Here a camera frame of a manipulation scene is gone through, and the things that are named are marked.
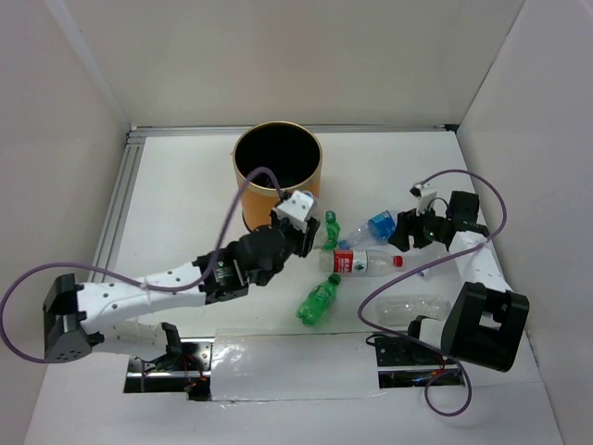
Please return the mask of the clear bottle blue-white cap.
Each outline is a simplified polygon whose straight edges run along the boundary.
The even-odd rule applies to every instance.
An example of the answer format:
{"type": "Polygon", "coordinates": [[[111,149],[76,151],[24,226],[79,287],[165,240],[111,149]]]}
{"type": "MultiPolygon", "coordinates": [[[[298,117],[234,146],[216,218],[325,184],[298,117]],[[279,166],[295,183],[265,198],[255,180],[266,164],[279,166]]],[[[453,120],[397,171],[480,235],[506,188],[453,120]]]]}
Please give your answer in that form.
{"type": "Polygon", "coordinates": [[[312,200],[312,207],[309,212],[308,237],[311,241],[312,249],[322,249],[325,242],[324,216],[322,205],[319,200],[309,190],[303,190],[302,193],[312,200]]]}

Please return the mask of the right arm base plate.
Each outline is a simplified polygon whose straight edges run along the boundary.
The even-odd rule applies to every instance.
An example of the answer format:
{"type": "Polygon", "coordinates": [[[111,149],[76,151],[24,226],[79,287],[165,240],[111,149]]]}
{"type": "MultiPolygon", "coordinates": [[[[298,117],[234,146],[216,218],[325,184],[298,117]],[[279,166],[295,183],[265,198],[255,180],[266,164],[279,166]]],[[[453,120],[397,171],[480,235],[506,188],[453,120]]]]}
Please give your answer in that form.
{"type": "Polygon", "coordinates": [[[433,386],[463,386],[461,372],[451,359],[401,337],[372,334],[365,343],[374,349],[380,389],[423,388],[434,376],[433,386]]]}

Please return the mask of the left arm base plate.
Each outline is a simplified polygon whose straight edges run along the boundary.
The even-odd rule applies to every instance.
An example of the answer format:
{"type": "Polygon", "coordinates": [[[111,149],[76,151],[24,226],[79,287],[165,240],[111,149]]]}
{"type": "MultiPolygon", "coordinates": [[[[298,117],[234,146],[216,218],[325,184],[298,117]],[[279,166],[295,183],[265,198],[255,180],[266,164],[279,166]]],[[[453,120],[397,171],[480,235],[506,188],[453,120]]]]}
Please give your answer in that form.
{"type": "Polygon", "coordinates": [[[182,357],[162,368],[131,358],[128,361],[123,393],[178,393],[189,401],[210,401],[214,341],[215,337],[183,338],[182,357]]]}

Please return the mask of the blue label clear bottle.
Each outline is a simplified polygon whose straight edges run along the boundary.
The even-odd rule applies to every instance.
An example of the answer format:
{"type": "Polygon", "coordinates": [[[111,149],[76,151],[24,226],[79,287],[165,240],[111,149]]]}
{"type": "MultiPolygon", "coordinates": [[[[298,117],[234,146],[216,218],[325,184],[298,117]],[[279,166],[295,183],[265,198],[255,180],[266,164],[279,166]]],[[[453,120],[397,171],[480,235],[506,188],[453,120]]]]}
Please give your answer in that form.
{"type": "Polygon", "coordinates": [[[338,241],[336,248],[342,250],[361,250],[386,245],[397,229],[397,214],[384,210],[370,218],[350,235],[338,241]]]}

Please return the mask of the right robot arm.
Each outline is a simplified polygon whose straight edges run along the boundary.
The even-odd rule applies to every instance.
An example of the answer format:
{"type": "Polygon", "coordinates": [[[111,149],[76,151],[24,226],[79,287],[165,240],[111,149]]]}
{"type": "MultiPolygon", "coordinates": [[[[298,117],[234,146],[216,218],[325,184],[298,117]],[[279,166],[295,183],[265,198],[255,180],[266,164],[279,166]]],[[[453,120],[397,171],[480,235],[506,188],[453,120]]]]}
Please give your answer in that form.
{"type": "Polygon", "coordinates": [[[490,232],[478,222],[479,196],[453,191],[443,216],[436,214],[437,192],[415,185],[414,210],[397,215],[388,243],[406,252],[439,243],[454,254],[462,281],[441,334],[447,356],[500,372],[509,371],[529,313],[526,296],[511,290],[486,246],[490,232]]]}

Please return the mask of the aluminium frame rail left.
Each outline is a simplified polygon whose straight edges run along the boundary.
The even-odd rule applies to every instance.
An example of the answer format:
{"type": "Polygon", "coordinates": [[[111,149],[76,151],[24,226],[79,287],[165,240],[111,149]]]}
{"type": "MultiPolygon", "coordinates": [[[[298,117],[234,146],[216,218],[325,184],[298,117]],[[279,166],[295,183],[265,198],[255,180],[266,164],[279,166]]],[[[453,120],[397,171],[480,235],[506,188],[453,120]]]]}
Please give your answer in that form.
{"type": "Polygon", "coordinates": [[[95,250],[93,266],[114,271],[119,256],[120,243],[123,236],[132,193],[140,168],[145,136],[139,131],[128,134],[126,145],[107,207],[101,235],[95,250]]]}

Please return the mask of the red label clear bottle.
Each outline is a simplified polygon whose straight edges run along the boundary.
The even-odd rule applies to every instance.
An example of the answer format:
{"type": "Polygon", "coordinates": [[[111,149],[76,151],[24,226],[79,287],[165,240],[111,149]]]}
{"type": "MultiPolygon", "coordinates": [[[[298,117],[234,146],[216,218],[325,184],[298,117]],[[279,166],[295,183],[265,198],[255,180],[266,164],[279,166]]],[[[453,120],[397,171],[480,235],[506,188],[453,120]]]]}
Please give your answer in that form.
{"type": "Polygon", "coordinates": [[[325,273],[343,276],[381,277],[404,269],[404,258],[380,250],[323,250],[319,256],[320,269],[325,273]]]}

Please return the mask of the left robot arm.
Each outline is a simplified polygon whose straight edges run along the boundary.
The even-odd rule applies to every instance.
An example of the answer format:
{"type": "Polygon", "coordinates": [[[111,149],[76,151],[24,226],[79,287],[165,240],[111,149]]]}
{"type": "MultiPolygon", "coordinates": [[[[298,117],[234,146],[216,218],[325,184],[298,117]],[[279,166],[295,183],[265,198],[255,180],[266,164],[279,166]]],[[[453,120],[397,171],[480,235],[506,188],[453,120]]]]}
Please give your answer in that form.
{"type": "Polygon", "coordinates": [[[60,275],[43,305],[44,358],[48,363],[77,361],[92,352],[140,358],[163,370],[182,361],[183,346],[174,324],[137,323],[150,313],[237,299],[251,286],[266,286],[293,255],[308,256],[321,225],[316,199],[294,192],[270,213],[271,222],[242,236],[214,255],[129,285],[79,283],[60,275]]]}

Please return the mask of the clear bottle white-blue cap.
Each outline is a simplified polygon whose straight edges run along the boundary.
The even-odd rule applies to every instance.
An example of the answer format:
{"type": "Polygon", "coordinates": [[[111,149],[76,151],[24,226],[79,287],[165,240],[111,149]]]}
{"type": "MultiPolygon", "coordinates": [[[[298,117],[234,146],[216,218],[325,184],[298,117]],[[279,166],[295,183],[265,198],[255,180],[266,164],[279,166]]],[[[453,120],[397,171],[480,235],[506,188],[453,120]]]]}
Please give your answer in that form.
{"type": "Polygon", "coordinates": [[[436,262],[436,265],[425,267],[421,271],[417,272],[416,275],[422,278],[422,280],[430,280],[438,276],[442,276],[448,273],[448,265],[444,262],[446,255],[439,255],[438,257],[429,260],[430,263],[436,262]]]}

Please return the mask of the small green bottle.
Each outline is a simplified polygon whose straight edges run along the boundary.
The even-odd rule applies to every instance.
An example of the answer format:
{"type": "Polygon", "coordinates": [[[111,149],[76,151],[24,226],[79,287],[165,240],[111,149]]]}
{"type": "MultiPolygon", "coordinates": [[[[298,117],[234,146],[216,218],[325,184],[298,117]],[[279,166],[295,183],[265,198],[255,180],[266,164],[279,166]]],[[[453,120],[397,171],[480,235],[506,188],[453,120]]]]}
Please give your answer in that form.
{"type": "Polygon", "coordinates": [[[324,250],[334,250],[339,242],[341,227],[337,221],[334,211],[327,210],[324,214],[325,218],[325,238],[322,242],[324,250]]]}

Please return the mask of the green soda bottle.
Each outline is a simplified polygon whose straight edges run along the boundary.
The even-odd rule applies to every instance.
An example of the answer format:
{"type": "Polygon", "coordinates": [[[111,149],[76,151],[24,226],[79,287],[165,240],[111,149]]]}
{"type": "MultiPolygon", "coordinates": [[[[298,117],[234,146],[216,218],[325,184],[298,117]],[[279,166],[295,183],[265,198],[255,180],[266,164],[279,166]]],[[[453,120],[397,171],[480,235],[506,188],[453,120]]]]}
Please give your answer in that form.
{"type": "Polygon", "coordinates": [[[296,317],[303,325],[313,327],[321,321],[334,304],[340,283],[341,277],[337,273],[332,273],[309,292],[296,311],[296,317]]]}

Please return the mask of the orange cylindrical bin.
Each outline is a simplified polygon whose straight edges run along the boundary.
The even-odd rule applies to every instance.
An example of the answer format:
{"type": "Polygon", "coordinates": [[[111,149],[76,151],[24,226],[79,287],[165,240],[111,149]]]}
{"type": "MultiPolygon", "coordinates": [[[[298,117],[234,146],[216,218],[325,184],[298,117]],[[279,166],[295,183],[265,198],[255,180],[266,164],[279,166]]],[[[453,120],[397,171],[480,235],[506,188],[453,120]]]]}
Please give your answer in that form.
{"type": "MultiPolygon", "coordinates": [[[[322,145],[307,128],[289,121],[257,125],[242,134],[232,153],[236,182],[241,185],[257,167],[270,169],[281,189],[309,190],[321,194],[322,145]]],[[[242,216],[251,231],[270,222],[272,207],[278,202],[273,181],[259,175],[241,197],[242,216]]]]}

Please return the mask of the clear crushed label-less bottle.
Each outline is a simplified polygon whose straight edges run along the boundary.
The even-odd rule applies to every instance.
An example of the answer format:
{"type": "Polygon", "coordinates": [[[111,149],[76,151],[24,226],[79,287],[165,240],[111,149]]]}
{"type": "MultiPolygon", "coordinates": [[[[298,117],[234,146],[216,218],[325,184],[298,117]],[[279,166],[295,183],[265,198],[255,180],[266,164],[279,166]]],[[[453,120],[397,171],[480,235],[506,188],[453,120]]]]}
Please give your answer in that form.
{"type": "Polygon", "coordinates": [[[432,296],[411,295],[407,297],[379,297],[373,303],[378,324],[393,328],[408,326],[417,317],[446,320],[451,303],[432,296]]]}

